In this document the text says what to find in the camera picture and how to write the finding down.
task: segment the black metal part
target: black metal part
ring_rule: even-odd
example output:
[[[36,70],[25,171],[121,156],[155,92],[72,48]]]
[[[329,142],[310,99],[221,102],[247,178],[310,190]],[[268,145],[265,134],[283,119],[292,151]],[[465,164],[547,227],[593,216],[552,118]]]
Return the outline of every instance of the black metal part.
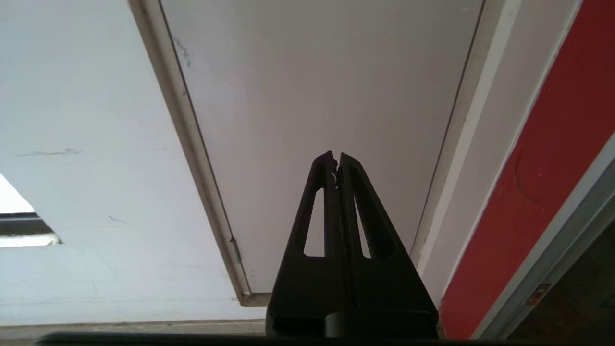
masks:
[[[437,338],[438,312],[361,164],[314,160],[266,317],[268,336]],[[325,256],[303,253],[324,189]],[[355,203],[371,258],[362,254]]]

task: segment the white door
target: white door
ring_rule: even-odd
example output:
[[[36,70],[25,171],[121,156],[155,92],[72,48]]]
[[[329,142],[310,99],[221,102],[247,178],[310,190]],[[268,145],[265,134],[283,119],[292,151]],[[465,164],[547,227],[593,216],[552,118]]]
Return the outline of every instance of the white door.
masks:
[[[481,4],[163,2],[252,292],[271,291],[327,150],[363,164],[410,250]]]

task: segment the red wall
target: red wall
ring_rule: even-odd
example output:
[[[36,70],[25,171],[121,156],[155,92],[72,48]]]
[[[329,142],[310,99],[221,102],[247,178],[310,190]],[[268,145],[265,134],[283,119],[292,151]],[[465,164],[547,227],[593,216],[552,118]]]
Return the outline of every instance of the red wall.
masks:
[[[615,130],[615,1],[585,0],[446,291],[468,339]]]

